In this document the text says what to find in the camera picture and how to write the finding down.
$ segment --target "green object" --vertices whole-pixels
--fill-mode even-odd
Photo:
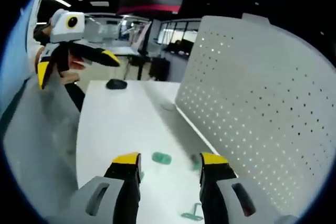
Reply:
[[[194,215],[196,214],[197,206],[202,206],[201,203],[195,203],[194,205]]]
[[[170,165],[172,162],[172,157],[168,154],[161,152],[154,152],[152,155],[152,161],[160,163],[162,165]]]
[[[203,217],[196,216],[196,215],[193,215],[193,214],[189,214],[188,212],[185,212],[185,213],[181,214],[181,217],[188,218],[188,219],[191,219],[191,220],[196,220],[196,221],[203,220]]]
[[[193,163],[193,170],[200,170],[202,168],[202,159],[200,155],[191,155],[191,161]]]
[[[189,213],[189,212],[184,212],[183,214],[181,214],[181,217],[188,218],[188,219],[191,219],[191,220],[196,220],[196,221],[203,220],[202,216],[195,215],[196,210],[197,210],[197,206],[201,206],[201,203],[195,203],[194,204],[194,212],[192,214]]]
[[[201,168],[202,168],[201,163],[194,164],[194,166],[193,166],[193,170],[200,170]]]

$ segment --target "desk surface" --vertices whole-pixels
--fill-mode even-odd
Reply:
[[[210,150],[175,107],[162,106],[174,102],[180,84],[128,81],[125,90],[107,90],[105,84],[91,81],[84,100],[76,150],[79,187],[103,176],[118,155],[140,152],[144,178],[137,223],[193,223],[181,217],[200,201],[199,171],[192,171],[190,156]],[[171,164],[152,161],[154,152],[169,154]]]
[[[140,56],[140,53],[132,47],[109,47],[108,49],[116,56]]]

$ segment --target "green tape roll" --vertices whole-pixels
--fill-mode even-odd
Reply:
[[[170,165],[172,162],[172,157],[168,154],[161,152],[154,152],[152,155],[152,161],[160,163],[162,165]]]

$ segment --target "perforated white panel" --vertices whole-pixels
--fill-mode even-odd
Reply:
[[[335,155],[336,78],[311,45],[274,26],[204,17],[176,105],[265,190],[299,216]]]

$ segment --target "black computer mouse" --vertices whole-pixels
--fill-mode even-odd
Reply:
[[[106,83],[107,89],[125,89],[126,87],[127,82],[118,79],[111,79]]]

